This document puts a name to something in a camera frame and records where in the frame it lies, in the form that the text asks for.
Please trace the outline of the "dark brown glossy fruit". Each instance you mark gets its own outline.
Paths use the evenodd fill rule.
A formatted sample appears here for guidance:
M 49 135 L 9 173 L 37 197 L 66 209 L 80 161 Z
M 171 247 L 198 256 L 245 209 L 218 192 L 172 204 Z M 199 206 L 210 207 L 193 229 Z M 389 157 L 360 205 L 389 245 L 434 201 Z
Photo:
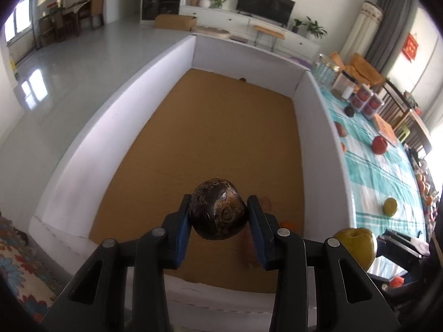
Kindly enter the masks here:
M 188 207 L 193 229 L 206 240 L 225 240 L 248 223 L 246 204 L 226 179 L 212 178 L 196 187 Z

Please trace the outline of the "sweet potato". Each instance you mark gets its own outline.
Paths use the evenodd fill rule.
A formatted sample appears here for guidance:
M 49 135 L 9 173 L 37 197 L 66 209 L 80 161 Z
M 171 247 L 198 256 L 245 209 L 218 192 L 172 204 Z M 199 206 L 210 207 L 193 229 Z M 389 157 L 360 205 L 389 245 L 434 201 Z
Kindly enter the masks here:
M 336 127 L 337 133 L 339 134 L 339 136 L 341 138 L 344 138 L 344 137 L 346 137 L 348 135 L 347 130 L 345 129 L 345 127 L 342 124 L 340 124 L 339 122 L 335 121 L 334 125 Z

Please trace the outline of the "yellow green apple lower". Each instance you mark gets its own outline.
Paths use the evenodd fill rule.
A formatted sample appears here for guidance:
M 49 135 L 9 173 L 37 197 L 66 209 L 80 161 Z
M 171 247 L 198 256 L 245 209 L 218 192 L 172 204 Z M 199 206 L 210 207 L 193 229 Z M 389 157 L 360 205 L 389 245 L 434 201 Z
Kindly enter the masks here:
M 367 228 L 342 229 L 333 236 L 354 257 L 364 271 L 368 271 L 377 254 L 376 237 Z

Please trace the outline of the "yellow green apple upper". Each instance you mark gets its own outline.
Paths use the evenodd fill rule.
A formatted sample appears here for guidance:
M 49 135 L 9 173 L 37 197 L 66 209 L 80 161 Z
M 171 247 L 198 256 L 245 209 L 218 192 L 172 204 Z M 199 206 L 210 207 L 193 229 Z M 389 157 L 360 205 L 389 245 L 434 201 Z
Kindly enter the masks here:
M 383 212 L 385 216 L 393 217 L 398 210 L 398 203 L 394 197 L 389 197 L 384 201 Z

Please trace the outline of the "teal plaid tablecloth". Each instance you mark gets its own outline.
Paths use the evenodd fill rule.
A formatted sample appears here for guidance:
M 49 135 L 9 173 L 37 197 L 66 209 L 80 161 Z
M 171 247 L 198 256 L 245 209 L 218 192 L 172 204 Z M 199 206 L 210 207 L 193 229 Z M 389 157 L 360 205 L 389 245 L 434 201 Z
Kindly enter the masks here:
M 387 229 L 427 241 L 426 223 L 415 175 L 402 146 L 389 145 L 383 155 L 374 154 L 371 143 L 378 135 L 373 123 L 362 114 L 352 118 L 344 113 L 348 104 L 329 90 L 321 93 L 330 117 L 342 124 L 348 135 L 341 138 L 347 148 L 345 162 L 351 184 L 353 227 L 367 228 L 375 236 Z M 384 215 L 384 201 L 394 197 L 398 210 L 393 217 Z

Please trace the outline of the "red apple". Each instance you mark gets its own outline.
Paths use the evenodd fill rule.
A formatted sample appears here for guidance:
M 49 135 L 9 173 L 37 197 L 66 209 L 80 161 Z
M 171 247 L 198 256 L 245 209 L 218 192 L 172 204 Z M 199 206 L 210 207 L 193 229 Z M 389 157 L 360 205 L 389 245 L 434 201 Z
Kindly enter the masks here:
M 383 155 L 388 148 L 387 140 L 383 136 L 376 136 L 371 143 L 371 150 L 374 154 Z

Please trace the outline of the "wooden chair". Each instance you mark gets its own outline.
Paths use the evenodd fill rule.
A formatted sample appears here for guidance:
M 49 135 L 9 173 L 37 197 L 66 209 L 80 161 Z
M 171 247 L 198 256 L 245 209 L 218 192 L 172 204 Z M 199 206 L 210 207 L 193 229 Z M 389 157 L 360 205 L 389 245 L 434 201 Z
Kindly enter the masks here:
M 405 96 L 386 79 L 378 90 L 384 106 L 378 113 L 393 129 L 396 138 L 417 153 L 432 151 L 429 130 Z

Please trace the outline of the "left red labelled can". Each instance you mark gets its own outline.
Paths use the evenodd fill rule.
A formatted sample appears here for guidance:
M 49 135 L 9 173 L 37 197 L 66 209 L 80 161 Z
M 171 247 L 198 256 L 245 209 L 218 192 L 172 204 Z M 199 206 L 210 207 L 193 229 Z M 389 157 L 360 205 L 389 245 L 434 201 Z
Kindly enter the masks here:
M 362 84 L 351 98 L 351 107 L 355 112 L 361 112 L 372 96 L 373 91 L 366 84 Z

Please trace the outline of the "right red labelled can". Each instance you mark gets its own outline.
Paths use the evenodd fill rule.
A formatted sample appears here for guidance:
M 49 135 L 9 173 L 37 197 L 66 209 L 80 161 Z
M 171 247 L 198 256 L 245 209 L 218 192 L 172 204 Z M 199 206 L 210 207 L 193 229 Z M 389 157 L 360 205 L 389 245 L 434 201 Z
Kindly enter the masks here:
M 378 94 L 373 94 L 365 104 L 362 114 L 367 120 L 371 120 L 383 106 L 384 101 L 382 98 Z

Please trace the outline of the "white foam board box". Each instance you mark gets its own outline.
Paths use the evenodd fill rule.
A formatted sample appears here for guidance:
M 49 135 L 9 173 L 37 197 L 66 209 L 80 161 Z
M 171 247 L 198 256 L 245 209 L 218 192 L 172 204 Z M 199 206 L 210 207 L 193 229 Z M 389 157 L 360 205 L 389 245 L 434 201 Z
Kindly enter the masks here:
M 144 128 L 150 164 L 165 168 L 140 214 L 101 219 L 99 206 Z M 43 192 L 29 226 L 37 244 L 73 277 L 106 239 L 136 240 L 178 211 L 200 182 L 231 181 L 244 201 L 260 194 L 279 211 L 303 217 L 301 238 L 324 242 L 352 226 L 344 154 L 324 98 L 303 66 L 250 46 L 190 35 L 150 61 L 114 92 L 72 142 Z M 91 231 L 100 221 L 104 228 Z M 171 331 L 268 331 L 275 291 L 218 287 L 231 272 L 241 232 L 205 241 L 193 229 L 186 256 L 164 270 Z

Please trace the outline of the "clear glass jar gold lid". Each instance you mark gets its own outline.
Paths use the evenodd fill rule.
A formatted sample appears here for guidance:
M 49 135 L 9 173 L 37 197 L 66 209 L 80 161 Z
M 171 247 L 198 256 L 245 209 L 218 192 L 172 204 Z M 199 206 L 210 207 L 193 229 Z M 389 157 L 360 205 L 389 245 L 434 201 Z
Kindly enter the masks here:
M 311 73 L 317 83 L 326 88 L 330 88 L 334 84 L 339 72 L 340 66 L 330 57 L 321 53 L 311 69 Z

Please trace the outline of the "orange cushion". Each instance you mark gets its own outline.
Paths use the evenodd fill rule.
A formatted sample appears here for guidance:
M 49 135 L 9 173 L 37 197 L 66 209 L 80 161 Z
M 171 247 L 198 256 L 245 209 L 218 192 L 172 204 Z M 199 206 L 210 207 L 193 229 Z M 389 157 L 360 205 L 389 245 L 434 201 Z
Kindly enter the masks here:
M 358 53 L 353 54 L 350 64 L 345 64 L 337 52 L 331 53 L 330 58 L 339 66 L 340 71 L 347 72 L 359 85 L 366 84 L 371 87 L 384 82 L 384 77 Z

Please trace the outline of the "white tv cabinet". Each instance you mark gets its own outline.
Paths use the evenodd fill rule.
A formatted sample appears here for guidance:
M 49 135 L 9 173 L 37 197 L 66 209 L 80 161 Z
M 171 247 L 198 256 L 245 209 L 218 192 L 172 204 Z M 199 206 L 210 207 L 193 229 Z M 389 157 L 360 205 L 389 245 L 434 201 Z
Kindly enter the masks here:
M 320 46 L 298 34 L 268 22 L 221 9 L 182 6 L 179 14 L 197 18 L 197 25 L 220 28 L 233 36 L 247 39 L 265 50 L 282 56 L 296 56 L 305 61 L 314 61 Z

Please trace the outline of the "green potted plant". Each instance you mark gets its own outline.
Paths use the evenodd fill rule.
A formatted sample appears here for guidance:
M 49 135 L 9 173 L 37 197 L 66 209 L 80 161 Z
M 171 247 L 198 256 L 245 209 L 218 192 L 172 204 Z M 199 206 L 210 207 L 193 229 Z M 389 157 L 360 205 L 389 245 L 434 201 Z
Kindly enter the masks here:
M 327 30 L 323 26 L 320 26 L 317 20 L 306 17 L 302 25 L 306 28 L 306 37 L 309 40 L 322 39 L 327 36 Z

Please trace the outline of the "cardboard box on floor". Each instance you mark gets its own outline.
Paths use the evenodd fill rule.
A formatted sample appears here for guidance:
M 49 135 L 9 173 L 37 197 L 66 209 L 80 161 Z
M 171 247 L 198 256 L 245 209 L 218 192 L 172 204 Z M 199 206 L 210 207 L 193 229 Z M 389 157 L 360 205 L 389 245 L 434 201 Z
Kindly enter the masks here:
M 197 17 L 177 14 L 160 14 L 155 18 L 154 27 L 190 32 L 197 25 Z

